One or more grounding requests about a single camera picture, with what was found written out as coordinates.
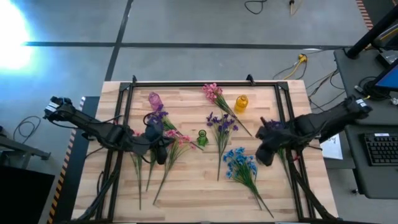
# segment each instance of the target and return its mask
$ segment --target paper sheet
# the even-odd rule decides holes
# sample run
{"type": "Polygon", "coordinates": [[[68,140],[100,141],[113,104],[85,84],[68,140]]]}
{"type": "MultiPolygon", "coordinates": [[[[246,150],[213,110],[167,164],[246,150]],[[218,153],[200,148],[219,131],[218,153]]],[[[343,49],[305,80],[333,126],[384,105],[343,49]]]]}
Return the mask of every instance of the paper sheet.
{"type": "Polygon", "coordinates": [[[338,134],[324,141],[321,144],[322,154],[324,158],[343,159],[341,153],[340,137],[338,134]]]}

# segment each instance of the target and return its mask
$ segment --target computer monitor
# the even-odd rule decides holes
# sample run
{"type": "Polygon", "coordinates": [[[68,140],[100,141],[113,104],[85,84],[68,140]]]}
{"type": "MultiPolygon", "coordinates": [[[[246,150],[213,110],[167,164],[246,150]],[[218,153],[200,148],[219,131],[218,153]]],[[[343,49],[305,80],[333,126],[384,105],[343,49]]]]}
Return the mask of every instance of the computer monitor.
{"type": "Polygon", "coordinates": [[[387,91],[398,91],[398,60],[372,81],[374,87],[387,91]]]}

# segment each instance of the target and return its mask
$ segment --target black floor line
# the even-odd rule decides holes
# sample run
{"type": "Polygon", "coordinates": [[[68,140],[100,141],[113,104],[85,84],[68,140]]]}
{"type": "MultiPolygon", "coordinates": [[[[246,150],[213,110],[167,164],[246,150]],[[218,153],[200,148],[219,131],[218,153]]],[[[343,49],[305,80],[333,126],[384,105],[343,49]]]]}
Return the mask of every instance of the black floor line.
{"type": "Polygon", "coordinates": [[[121,47],[134,48],[186,48],[186,49],[319,49],[335,50],[347,45],[287,45],[287,44],[196,44],[196,43],[121,43],[121,47]]]}
{"type": "Polygon", "coordinates": [[[31,47],[114,47],[112,42],[25,42],[23,46],[31,47]]]}
{"type": "Polygon", "coordinates": [[[118,54],[123,40],[124,31],[126,30],[127,20],[129,19],[129,13],[131,9],[133,0],[128,0],[126,8],[124,10],[122,23],[120,25],[118,37],[116,38],[116,45],[113,48],[111,60],[109,61],[108,69],[106,70],[105,81],[111,81],[114,66],[116,65],[116,60],[118,59],[118,54]]]}

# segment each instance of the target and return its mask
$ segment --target monitor screen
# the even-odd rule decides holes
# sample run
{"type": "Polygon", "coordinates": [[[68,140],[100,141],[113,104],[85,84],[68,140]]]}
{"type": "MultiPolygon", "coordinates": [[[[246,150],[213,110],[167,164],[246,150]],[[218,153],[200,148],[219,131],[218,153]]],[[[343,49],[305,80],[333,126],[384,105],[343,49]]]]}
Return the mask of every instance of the monitor screen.
{"type": "Polygon", "coordinates": [[[386,73],[377,83],[377,87],[398,89],[398,65],[386,73]]]}

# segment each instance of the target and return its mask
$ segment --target yellow and black tape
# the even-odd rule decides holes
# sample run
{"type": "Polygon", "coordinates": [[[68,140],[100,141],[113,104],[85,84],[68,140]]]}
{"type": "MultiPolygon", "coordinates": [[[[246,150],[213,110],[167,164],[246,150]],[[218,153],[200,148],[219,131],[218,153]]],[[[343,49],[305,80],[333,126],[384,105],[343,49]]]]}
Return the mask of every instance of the yellow and black tape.
{"type": "MultiPolygon", "coordinates": [[[[85,104],[85,100],[86,100],[85,97],[82,97],[81,100],[80,100],[80,104],[79,104],[79,110],[80,111],[83,109],[83,105],[85,104]]],[[[61,191],[62,191],[62,185],[63,185],[63,182],[65,181],[65,175],[67,173],[69,159],[70,159],[70,155],[71,155],[72,149],[73,149],[73,143],[75,142],[75,136],[76,136],[76,129],[73,129],[72,133],[70,135],[69,144],[68,144],[68,147],[67,147],[67,153],[65,154],[65,158],[63,159],[63,164],[62,164],[62,168],[61,168],[60,178],[58,179],[57,188],[55,189],[55,194],[54,194],[54,198],[52,200],[51,209],[50,209],[50,215],[49,215],[49,219],[47,220],[47,224],[52,224],[53,220],[54,220],[54,217],[55,217],[55,212],[57,210],[58,200],[60,198],[60,194],[61,194],[61,191]]]]}
{"type": "Polygon", "coordinates": [[[365,22],[366,27],[371,30],[373,28],[373,23],[371,18],[369,17],[368,11],[365,8],[362,0],[356,0],[356,4],[358,5],[359,11],[361,12],[362,18],[365,22]]]}

